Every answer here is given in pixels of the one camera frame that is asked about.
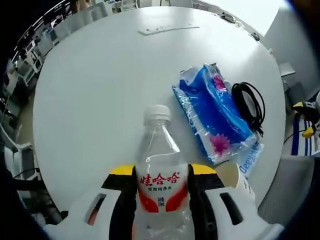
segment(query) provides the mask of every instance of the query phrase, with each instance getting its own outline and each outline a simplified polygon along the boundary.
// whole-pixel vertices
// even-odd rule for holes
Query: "wall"
[[[301,82],[307,99],[320,89],[320,71],[311,44],[295,12],[287,4],[280,6],[270,29],[260,42],[272,49],[277,63],[289,62],[296,74],[286,79],[289,85]]]

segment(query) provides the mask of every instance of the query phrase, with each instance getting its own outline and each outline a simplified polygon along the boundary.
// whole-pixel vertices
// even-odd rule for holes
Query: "bottle cap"
[[[152,105],[144,112],[144,124],[150,120],[171,120],[170,110],[164,105]]]

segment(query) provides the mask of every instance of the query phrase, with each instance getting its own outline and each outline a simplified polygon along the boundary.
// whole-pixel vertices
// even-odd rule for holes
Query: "table surface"
[[[186,24],[199,28],[138,33]],[[246,31],[210,12],[146,7],[83,27],[45,60],[33,107],[34,145],[59,210],[100,187],[114,167],[134,164],[149,105],[170,108],[172,132],[189,163],[210,165],[171,86],[181,70],[215,62],[231,84],[249,82],[264,98],[265,146],[249,178],[259,205],[275,176],[285,133],[285,98],[275,59]]]

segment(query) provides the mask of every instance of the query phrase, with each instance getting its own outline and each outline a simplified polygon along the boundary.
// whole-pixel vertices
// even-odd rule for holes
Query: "blue plastic bag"
[[[213,164],[251,149],[257,141],[240,116],[215,64],[181,72],[179,84],[172,89],[200,148]]]

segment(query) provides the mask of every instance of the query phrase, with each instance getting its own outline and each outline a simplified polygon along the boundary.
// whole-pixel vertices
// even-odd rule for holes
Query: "gray chair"
[[[127,11],[127,10],[132,10],[132,9],[137,9],[138,8],[138,4],[137,4],[137,0],[122,0],[121,1],[121,12],[123,11]]]
[[[54,28],[55,35],[56,35],[59,42],[62,42],[64,39],[66,39],[66,37],[68,37],[71,34],[71,32],[67,26],[67,23],[68,23],[67,19],[60,22]]]
[[[89,13],[89,15],[92,19],[92,22],[95,22],[99,19],[102,19],[102,18],[105,18],[108,16],[106,6],[103,2],[99,2],[95,5],[92,5],[83,11]]]
[[[193,8],[193,0],[169,0],[170,6],[172,7],[184,7],[184,8]]]
[[[259,216],[269,224],[286,226],[309,192],[314,166],[311,156],[281,156],[271,187],[258,208]]]

